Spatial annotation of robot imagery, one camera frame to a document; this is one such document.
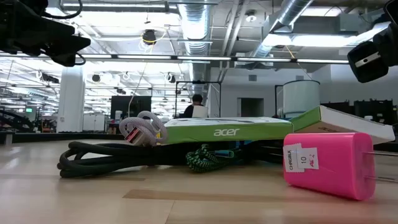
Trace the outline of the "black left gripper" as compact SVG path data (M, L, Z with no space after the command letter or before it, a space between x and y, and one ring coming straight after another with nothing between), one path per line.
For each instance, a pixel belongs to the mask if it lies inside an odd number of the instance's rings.
M76 54L91 44L75 36L75 28L50 19L48 0L0 0L0 50L39 55L51 53L51 59L65 67L75 66Z

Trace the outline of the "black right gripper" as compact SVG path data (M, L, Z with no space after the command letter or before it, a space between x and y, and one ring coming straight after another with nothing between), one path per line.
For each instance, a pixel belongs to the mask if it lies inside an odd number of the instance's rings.
M373 37L373 42L365 41L351 49L347 58L360 83L387 75L389 67L398 65L398 26L390 23Z

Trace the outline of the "green white acer box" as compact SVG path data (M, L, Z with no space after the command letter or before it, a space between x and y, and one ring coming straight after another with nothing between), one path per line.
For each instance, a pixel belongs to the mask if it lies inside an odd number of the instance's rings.
M181 118L165 123L168 144L283 139L291 122L268 117Z
M295 133L366 133L373 144L395 141L393 127L338 110L317 106L289 120Z

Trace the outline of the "pink charger block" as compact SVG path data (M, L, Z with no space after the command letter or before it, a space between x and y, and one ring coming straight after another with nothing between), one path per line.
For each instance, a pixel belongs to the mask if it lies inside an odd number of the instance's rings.
M293 187L367 200L376 181L373 140L365 133L296 133L284 138L284 180Z

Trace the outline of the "white pillar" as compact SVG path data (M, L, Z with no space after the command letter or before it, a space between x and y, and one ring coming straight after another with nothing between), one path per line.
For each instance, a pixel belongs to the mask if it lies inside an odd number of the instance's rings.
M60 82L57 132L83 130L85 73L82 66L64 67Z

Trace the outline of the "black cabinets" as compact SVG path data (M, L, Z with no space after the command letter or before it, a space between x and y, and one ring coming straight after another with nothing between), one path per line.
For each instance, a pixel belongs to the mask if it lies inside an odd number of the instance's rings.
M398 106L394 105L392 100L370 99L354 101L352 105L349 101L322 103L322 105L362 118L371 116L372 121L382 124L395 125L398 123Z

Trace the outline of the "white cabinets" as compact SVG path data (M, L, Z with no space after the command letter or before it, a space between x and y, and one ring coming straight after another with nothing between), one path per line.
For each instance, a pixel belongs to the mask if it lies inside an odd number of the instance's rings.
M103 132L105 130L105 115L85 114L83 116L83 130Z

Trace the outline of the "pale cylinder container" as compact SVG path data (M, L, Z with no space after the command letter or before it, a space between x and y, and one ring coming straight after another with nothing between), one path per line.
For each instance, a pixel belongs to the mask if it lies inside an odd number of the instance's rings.
M320 105L320 83L296 80L283 85L283 115L293 118Z

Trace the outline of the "black monitor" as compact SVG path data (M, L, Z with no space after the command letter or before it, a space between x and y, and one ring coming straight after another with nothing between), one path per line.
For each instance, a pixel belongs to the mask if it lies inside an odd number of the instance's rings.
M151 96L112 96L110 118L115 118L116 111L122 111L124 117L136 117L141 111L151 111Z

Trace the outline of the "overhead light bar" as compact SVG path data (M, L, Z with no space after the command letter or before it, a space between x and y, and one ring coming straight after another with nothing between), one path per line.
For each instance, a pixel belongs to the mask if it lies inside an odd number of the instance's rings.
M86 61L138 61L138 62L272 62L272 63L316 63L316 64L348 64L347 60L310 59L310 58L254 58L254 57L212 57L186 55L118 55L118 54L82 54Z

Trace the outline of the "person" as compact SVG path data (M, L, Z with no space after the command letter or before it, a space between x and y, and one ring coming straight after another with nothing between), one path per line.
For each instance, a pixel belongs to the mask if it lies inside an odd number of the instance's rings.
M203 97L200 94L194 94L192 96L192 103L188 107L186 107L183 114L180 115L180 118L191 118L193 114L194 106L203 106L202 104Z

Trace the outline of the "white laptop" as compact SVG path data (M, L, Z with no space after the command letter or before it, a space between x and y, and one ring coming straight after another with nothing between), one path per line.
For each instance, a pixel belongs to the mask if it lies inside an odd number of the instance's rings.
M205 106L195 105L193 107L192 117L193 118L207 118L208 117L208 108Z

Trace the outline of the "silver round air duct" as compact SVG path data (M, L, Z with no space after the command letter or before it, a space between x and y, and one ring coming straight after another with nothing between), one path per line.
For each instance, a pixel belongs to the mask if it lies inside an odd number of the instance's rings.
M204 57L210 54L210 14L211 6L206 4L179 4L181 15L181 29L185 43L185 54L189 57ZM189 64L191 81L208 81L210 78L210 64L193 61Z

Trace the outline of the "black frame stand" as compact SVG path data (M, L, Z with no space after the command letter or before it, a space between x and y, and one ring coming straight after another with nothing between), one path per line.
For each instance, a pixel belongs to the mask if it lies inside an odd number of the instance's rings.
M179 88L178 85L180 83L183 83L183 87ZM187 84L193 84L193 85L206 85L209 84L212 86L212 84L218 84L219 89L218 89L218 93L219 93L219 112L218 112L218 116L221 117L221 90L222 90L222 83L221 82L213 82L213 81L201 81L201 80L194 80L194 81L176 81L175 82L175 105L174 105L174 118L177 117L177 98L178 98L178 92L180 91L180 89L184 89L185 86Z

